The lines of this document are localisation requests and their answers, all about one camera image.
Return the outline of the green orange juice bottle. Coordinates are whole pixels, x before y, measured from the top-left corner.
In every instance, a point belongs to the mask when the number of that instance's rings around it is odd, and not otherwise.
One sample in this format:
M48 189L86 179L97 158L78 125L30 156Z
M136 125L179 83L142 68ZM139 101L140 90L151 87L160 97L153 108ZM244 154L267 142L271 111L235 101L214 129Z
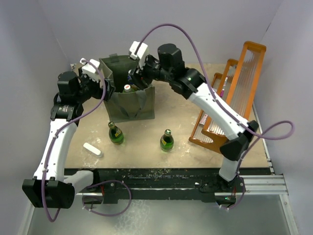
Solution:
M124 86L124 89L123 89L122 93L132 93L132 92L134 92L134 89L132 88L132 86L129 85L129 84L126 84Z

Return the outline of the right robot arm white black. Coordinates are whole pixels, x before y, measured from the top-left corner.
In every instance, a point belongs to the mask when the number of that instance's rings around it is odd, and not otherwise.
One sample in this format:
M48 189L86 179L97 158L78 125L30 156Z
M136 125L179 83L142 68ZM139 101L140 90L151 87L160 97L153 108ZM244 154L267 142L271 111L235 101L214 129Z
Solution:
M223 130L227 140L220 147L224 159L217 184L220 190L230 191L235 186L240 158L257 132L258 123L236 113L198 70L186 67L176 45L161 45L155 58L145 43L134 41L129 57L137 61L129 77L138 88L147 88L154 80L166 82L174 92L200 107Z

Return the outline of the cola glass bottle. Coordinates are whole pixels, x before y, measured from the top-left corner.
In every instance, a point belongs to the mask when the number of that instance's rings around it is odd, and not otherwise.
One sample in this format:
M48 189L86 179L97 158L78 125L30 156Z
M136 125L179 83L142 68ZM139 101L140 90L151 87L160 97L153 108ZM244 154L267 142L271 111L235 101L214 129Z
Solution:
M132 85L131 85L131 88L132 88L134 91L138 91L138 87L137 87L135 84L132 84Z

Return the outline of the green canvas bag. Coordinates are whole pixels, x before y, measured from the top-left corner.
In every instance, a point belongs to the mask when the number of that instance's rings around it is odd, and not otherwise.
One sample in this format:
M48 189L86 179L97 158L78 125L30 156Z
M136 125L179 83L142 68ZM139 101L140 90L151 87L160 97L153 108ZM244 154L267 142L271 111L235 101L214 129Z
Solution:
M112 54L100 58L100 69L105 78L114 81L115 92L104 101L109 120L115 123L155 118L155 87L132 93L122 93L128 83L128 72L137 65L127 55Z

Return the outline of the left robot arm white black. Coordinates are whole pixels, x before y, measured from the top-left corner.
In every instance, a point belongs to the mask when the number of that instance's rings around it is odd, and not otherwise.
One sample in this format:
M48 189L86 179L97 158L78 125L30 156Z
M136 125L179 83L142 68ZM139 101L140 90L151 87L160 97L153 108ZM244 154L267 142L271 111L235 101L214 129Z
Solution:
M112 95L102 72L66 71L58 75L58 93L50 111L50 130L44 155L32 179L25 179L22 190L36 208L68 209L83 189L99 190L101 181L91 170L78 170L65 178L69 146L90 98L100 102Z

